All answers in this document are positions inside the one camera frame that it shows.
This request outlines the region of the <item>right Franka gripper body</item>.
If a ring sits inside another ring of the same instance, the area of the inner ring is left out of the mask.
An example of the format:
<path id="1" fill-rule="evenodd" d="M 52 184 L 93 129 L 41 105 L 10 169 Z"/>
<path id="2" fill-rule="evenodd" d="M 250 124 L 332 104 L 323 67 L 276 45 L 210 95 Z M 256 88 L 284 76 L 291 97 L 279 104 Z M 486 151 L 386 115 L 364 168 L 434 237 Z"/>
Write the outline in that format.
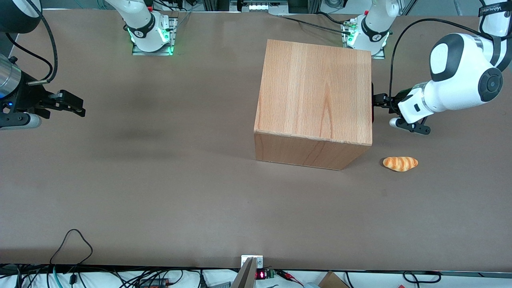
<path id="1" fill-rule="evenodd" d="M 51 109 L 50 95 L 42 85 L 29 86 L 20 80 L 1 80 L 1 113 L 27 112 L 38 115 L 38 109 Z"/>

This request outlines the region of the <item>left Franka gripper body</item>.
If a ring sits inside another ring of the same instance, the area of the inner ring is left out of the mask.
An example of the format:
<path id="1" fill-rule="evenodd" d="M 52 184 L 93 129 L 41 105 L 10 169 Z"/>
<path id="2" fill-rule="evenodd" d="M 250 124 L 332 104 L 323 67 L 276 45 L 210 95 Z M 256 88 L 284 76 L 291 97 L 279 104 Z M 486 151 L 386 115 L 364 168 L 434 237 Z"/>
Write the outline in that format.
<path id="1" fill-rule="evenodd" d="M 395 100 L 402 118 L 408 124 L 415 123 L 429 116 L 429 109 L 424 102 L 424 86 L 414 86 L 396 94 Z"/>

